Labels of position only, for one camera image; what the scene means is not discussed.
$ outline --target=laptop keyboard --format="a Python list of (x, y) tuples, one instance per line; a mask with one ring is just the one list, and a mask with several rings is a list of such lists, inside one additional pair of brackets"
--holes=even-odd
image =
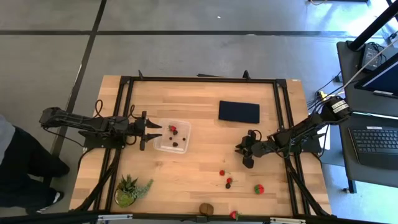
[(349, 128), (355, 150), (359, 153), (398, 154), (398, 130)]

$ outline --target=wooden table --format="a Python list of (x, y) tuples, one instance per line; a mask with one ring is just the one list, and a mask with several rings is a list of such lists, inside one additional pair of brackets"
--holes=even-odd
[[(103, 78), (98, 96), (104, 102), (102, 116), (113, 113), (119, 80), (120, 76)], [(298, 123), (308, 115), (302, 83), (287, 80), (287, 85), (294, 122)], [(283, 102), (282, 90), (279, 92)], [(260, 124), (218, 120), (220, 100), (260, 104)], [(146, 110), (154, 123), (161, 118), (190, 122), (191, 138), (185, 154), (155, 150), (153, 140), (148, 142), (145, 151), (139, 150), (139, 144), (123, 149), (116, 183), (122, 175), (128, 174), (139, 178), (138, 185), (146, 184), (149, 179), (154, 183), (145, 198), (128, 208), (120, 208), (113, 202), (112, 212), (198, 214), (199, 205), (206, 202), (214, 206), (215, 215), (228, 215), (233, 210), (243, 215), (292, 215), (283, 159), (268, 154), (254, 158), (254, 168), (247, 169), (242, 165), (242, 156), (234, 152), (235, 145), (248, 129), (260, 130), (263, 138), (278, 129), (271, 84), (136, 81), (131, 104), (136, 106), (134, 115), (139, 116)], [(282, 112), (287, 124), (283, 103)], [(156, 133), (155, 129), (147, 132)], [(104, 149), (95, 149), (83, 158), (70, 209), (79, 206), (97, 184), (103, 156)], [(319, 161), (307, 153), (301, 158), (306, 186), (322, 208), (330, 213)], [(220, 176), (221, 169), (231, 174)], [(229, 176), (234, 182), (230, 189), (226, 189)], [(264, 194), (254, 193), (256, 184), (264, 186)], [(297, 186), (295, 189), (299, 211), (303, 213), (300, 191)], [(108, 186), (105, 186), (100, 208), (104, 208), (107, 192)]]

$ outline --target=black pad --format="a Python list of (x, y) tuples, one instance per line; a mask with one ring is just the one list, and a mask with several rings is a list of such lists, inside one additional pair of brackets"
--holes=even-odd
[(260, 105), (220, 101), (218, 119), (244, 123), (260, 123)]

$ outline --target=potted plant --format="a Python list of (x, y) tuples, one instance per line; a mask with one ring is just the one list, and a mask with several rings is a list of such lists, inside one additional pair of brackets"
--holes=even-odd
[(142, 198), (144, 197), (154, 180), (150, 180), (145, 187), (138, 187), (136, 186), (138, 178), (135, 180), (131, 179), (130, 175), (127, 175), (127, 178), (125, 179), (122, 176), (122, 179), (120, 183), (118, 184), (118, 187), (115, 191), (115, 196), (114, 200), (115, 202), (121, 207), (121, 208), (126, 208), (130, 205), (132, 205), (137, 198)]

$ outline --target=concrete floor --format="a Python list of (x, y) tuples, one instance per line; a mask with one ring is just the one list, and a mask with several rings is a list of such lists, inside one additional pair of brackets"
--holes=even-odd
[[(99, 6), (100, 1), (94, 0), (0, 0), (0, 30), (91, 30)], [(304, 0), (112, 0), (106, 4), (99, 30), (345, 31), (356, 35), (376, 14), (363, 2), (313, 6)], [(103, 75), (137, 75), (138, 69), (148, 76), (241, 77), (249, 70), (256, 78), (296, 78), (303, 81), (310, 99), (340, 71), (336, 43), (345, 40), (271, 35), (97, 36), (73, 112), (93, 114)], [(383, 39), (373, 41), (383, 43)], [(0, 35), (0, 114), (47, 149), (54, 136), (40, 129), (41, 111), (66, 106), (87, 43), (87, 35)], [(326, 91), (336, 86), (331, 84)], [(69, 129), (67, 136), (83, 142), (75, 130)], [(48, 212), (68, 210), (80, 154), (78, 146), (65, 141), (60, 157), (71, 172), (52, 182), (65, 192), (65, 198)], [(323, 170), (333, 214), (398, 222), (398, 200), (393, 200), (397, 189), (360, 183), (358, 194), (343, 194), (344, 168), (324, 166)], [(11, 215), (24, 215), (24, 211), (0, 208), (0, 217)]]

